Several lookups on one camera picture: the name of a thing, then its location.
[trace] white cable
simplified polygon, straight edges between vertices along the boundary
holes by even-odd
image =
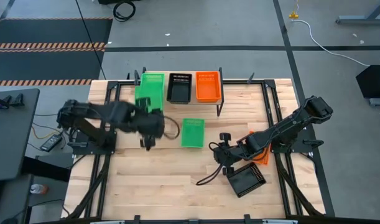
[[[311,37],[311,39],[313,40],[313,42],[314,42],[315,44],[317,44],[318,46],[320,46],[324,51],[328,52],[329,54],[332,54],[332,55],[336,55],[336,56],[340,56],[340,57],[344,57],[344,58],[350,59],[350,60],[352,60],[352,61],[354,61],[354,62],[356,62],[356,63],[359,63],[360,65],[364,65],[364,66],[367,66],[367,67],[369,66],[369,65],[367,65],[367,64],[365,64],[365,63],[362,63],[362,62],[359,62],[359,61],[357,61],[356,59],[353,59],[353,58],[351,58],[351,57],[349,57],[349,56],[345,56],[345,55],[342,55],[342,54],[336,54],[336,53],[330,52],[330,51],[327,50],[326,48],[322,47],[321,44],[319,44],[319,43],[313,38],[312,27],[310,26],[310,24],[309,24],[308,22],[303,21],[303,20],[300,20],[300,19],[297,19],[297,20],[293,20],[293,19],[292,19],[292,22],[302,22],[302,23],[306,24],[306,25],[308,26],[308,30],[310,31],[310,37]]]

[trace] yellow object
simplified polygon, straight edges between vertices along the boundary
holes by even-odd
[[[293,11],[293,12],[289,15],[289,18],[291,18],[291,19],[297,19],[297,18],[299,18],[299,15],[296,14],[295,11]]]
[[[39,137],[38,135],[36,135],[35,128],[33,126],[31,128],[32,128],[32,132],[34,133],[35,138],[37,138],[37,139],[45,139],[45,138],[47,138],[47,137],[49,137],[49,136],[51,136],[53,134],[57,134],[58,133],[58,132],[54,131],[54,132],[52,132],[52,133],[50,133],[50,134],[48,134],[48,135],[46,135],[44,137]]]

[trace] black desk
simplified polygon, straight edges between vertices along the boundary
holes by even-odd
[[[24,106],[0,110],[0,180],[16,178],[27,149],[30,127],[38,103],[39,90],[15,90],[0,92],[0,99],[22,93]]]
[[[25,209],[29,201],[28,194],[32,179],[33,175],[26,174],[3,183],[0,199],[0,223],[7,218],[12,218],[23,210],[16,219],[18,223],[25,222]]]
[[[28,222],[26,208],[33,175],[68,181],[70,170],[25,156],[30,127],[39,97],[38,89],[0,92],[0,98],[23,94],[24,106],[0,110],[0,223],[20,213],[18,223]]]

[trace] floor mat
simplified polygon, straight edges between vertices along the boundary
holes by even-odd
[[[100,65],[93,49],[64,50],[69,51],[0,52],[0,85],[88,85],[88,80],[98,79]],[[102,60],[103,52],[97,53]]]
[[[0,86],[88,85],[98,79],[112,19],[85,23],[93,45],[80,18],[1,20]]]
[[[93,42],[107,42],[112,19],[86,18]],[[0,43],[90,42],[83,21],[62,19],[5,19],[0,21]]]

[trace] desk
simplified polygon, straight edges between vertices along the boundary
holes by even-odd
[[[93,81],[89,102],[103,104],[108,81]],[[283,117],[298,105],[290,79],[276,79],[276,90]],[[268,128],[261,85],[224,85],[225,105],[220,117],[212,105],[173,105],[165,102],[164,114],[180,125],[183,118],[205,119],[205,145],[220,142],[219,133],[231,133],[233,143],[249,130]],[[270,90],[269,101],[273,105]],[[134,86],[121,88],[120,100],[134,101]],[[276,122],[274,107],[273,117]],[[166,124],[167,131],[174,126]],[[111,157],[108,183],[103,207],[103,220],[178,219],[239,219],[244,214],[252,218],[283,218],[282,197],[274,157],[268,166],[258,166],[267,184],[248,195],[237,198],[226,177],[220,174],[204,186],[195,183],[211,174],[218,166],[212,152],[180,147],[181,136],[170,141],[161,139],[149,152],[139,147],[136,134],[118,131],[115,154]],[[72,170],[65,206],[69,211],[79,204],[89,187],[93,156],[86,156]],[[322,196],[311,161],[301,155],[292,155],[295,176],[301,191],[320,212],[324,212]],[[245,165],[241,161],[235,168]],[[294,200],[289,188],[289,201],[294,211]],[[93,201],[92,216],[96,202]]]
[[[18,223],[26,216],[33,175],[68,180],[70,171],[25,156],[30,127],[39,97],[38,89],[0,92],[0,99],[23,95],[24,106],[0,110],[0,223],[17,215]]]

